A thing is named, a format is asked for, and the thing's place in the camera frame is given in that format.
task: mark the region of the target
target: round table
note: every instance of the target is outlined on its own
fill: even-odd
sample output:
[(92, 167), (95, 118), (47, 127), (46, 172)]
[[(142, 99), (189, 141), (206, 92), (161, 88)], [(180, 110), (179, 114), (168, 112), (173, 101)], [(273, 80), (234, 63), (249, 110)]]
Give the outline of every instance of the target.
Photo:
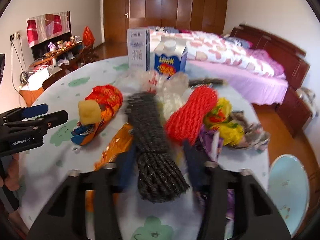
[[(206, 73), (201, 73), (200, 69), (195, 68), (196, 66), (187, 64), (186, 73), (190, 78), (206, 77)], [(111, 138), (126, 122), (122, 107), (105, 130), (80, 150), (75, 150), (76, 145), (70, 141), (70, 132), (79, 120), (78, 101), (84, 100), (95, 86), (113, 84), (127, 69), (127, 56), (88, 64), (55, 82), (36, 100), (35, 105), (49, 106), (48, 113), (66, 110), (69, 119), (64, 125), (48, 130), (42, 147), (20, 155), (21, 187), (18, 190), (20, 215), (29, 228), (55, 189), (66, 178), (67, 172), (72, 169), (81, 172), (92, 171), (93, 164), (100, 159)], [(244, 110), (249, 122), (258, 122), (251, 104), (232, 87), (223, 86), (217, 91), (219, 97), (226, 97), (231, 102), (233, 110)], [(252, 169), (262, 187), (267, 189), (269, 169), (267, 150), (258, 153), (255, 150), (230, 150), (224, 147), (218, 162), (227, 170)], [(196, 239), (202, 211), (194, 202), (192, 190), (174, 202), (153, 204), (140, 198), (136, 179), (136, 176), (133, 176), (132, 183), (124, 193), (120, 194), (116, 205), (123, 239), (134, 240), (132, 234), (139, 227), (146, 232), (150, 227), (157, 227), (160, 231), (171, 228), (174, 240)], [(92, 214), (89, 213), (87, 236), (90, 239), (94, 239), (92, 218)]]

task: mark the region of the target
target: red plastic bag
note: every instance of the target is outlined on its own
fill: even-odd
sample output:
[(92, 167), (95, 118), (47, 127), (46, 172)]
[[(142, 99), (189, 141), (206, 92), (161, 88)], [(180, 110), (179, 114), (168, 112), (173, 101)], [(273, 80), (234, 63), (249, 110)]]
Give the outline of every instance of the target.
[(86, 28), (84, 28), (83, 43), (85, 46), (89, 46), (94, 43), (94, 36), (88, 26)]

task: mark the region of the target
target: pink bed sheet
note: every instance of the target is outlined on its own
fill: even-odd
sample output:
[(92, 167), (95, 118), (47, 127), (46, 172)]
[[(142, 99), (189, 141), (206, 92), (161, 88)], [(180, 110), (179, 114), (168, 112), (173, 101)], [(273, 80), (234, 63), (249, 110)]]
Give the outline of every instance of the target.
[(220, 63), (188, 60), (186, 73), (192, 78), (222, 78), (252, 104), (282, 104), (288, 82), (281, 78), (262, 77), (244, 69)]

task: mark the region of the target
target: nightstand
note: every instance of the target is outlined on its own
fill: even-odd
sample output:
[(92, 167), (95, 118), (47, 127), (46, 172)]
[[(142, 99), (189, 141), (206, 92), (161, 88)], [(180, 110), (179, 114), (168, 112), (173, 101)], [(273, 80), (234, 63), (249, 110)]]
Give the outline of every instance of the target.
[(312, 113), (291, 86), (288, 87), (282, 105), (276, 109), (288, 131), (294, 137), (311, 118)]

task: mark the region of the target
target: yellow sponge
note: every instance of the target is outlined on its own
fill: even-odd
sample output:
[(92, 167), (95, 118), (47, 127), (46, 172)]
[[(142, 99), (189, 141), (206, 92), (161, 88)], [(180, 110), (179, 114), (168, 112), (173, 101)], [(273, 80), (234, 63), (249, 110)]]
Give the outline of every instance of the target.
[(93, 124), (101, 121), (101, 110), (95, 100), (79, 101), (80, 122), (83, 125)]

